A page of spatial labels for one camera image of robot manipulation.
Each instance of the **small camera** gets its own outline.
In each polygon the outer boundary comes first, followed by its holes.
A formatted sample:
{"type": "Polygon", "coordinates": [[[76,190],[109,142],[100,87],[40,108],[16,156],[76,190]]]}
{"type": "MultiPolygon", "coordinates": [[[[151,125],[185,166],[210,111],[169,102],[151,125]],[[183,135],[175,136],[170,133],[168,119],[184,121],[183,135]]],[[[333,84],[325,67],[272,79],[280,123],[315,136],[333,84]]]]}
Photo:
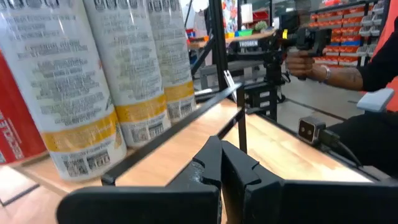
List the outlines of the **small camera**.
{"type": "Polygon", "coordinates": [[[326,124],[314,117],[301,118],[298,122],[298,136],[301,140],[316,145],[321,130],[326,129],[326,124]]]}

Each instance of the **wristwatch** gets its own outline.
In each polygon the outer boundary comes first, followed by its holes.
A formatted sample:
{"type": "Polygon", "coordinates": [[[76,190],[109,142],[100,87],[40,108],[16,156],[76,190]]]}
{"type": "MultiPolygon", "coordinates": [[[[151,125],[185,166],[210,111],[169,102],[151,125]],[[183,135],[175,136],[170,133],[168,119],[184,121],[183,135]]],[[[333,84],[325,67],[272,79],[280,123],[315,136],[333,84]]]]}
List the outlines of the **wristwatch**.
{"type": "Polygon", "coordinates": [[[319,81],[319,82],[320,83],[326,83],[331,77],[331,71],[330,71],[330,68],[327,67],[326,65],[321,65],[321,67],[326,69],[326,78],[323,81],[319,81]]]}

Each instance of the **black shirt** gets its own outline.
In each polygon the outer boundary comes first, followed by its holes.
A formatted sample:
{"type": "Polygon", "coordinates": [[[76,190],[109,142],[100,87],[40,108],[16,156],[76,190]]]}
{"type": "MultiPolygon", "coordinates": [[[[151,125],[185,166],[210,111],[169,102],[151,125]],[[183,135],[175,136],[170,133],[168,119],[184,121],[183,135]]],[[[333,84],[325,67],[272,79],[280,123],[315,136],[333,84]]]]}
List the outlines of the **black shirt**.
{"type": "Polygon", "coordinates": [[[358,70],[362,74],[364,91],[383,89],[398,76],[398,17],[395,20],[394,32],[387,42],[370,63],[358,70]]]}

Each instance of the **wooden countertop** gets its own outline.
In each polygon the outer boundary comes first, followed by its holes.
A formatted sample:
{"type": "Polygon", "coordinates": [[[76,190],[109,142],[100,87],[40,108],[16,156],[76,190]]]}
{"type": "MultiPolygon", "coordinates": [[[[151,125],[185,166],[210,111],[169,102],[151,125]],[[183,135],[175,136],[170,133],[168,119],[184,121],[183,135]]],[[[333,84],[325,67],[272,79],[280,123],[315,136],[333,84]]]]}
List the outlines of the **wooden countertop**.
{"type": "MultiPolygon", "coordinates": [[[[270,35],[272,35],[275,32],[275,30],[267,30],[265,33],[263,34],[253,34],[253,35],[249,35],[249,36],[244,36],[244,37],[233,37],[233,38],[228,38],[225,39],[225,43],[226,44],[230,44],[234,41],[242,41],[242,40],[258,40],[264,37],[269,37],[270,35]]],[[[206,45],[206,41],[201,41],[201,42],[192,42],[190,44],[188,44],[188,48],[189,49],[200,49],[200,48],[204,48],[206,45]]]]}
{"type": "MultiPolygon", "coordinates": [[[[116,185],[165,186],[237,112],[232,101],[222,101],[125,172],[116,185]]],[[[246,116],[246,132],[248,154],[285,179],[370,182],[256,115],[246,116]]],[[[224,139],[239,146],[238,127],[224,139]]],[[[13,168],[60,196],[82,187],[101,185],[99,179],[80,183],[63,181],[49,157],[13,168]]],[[[224,210],[222,223],[226,223],[224,210]]]]}

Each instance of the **hand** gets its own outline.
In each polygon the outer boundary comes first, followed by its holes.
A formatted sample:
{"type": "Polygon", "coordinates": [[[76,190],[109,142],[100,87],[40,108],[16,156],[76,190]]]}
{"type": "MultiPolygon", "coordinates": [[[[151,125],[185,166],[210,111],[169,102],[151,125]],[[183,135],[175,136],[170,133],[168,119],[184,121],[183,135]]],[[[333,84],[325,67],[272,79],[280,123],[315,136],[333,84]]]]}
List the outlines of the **hand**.
{"type": "Polygon", "coordinates": [[[297,78],[311,78],[312,65],[315,61],[308,56],[307,51],[288,52],[285,62],[286,68],[289,69],[290,74],[297,78]]]}

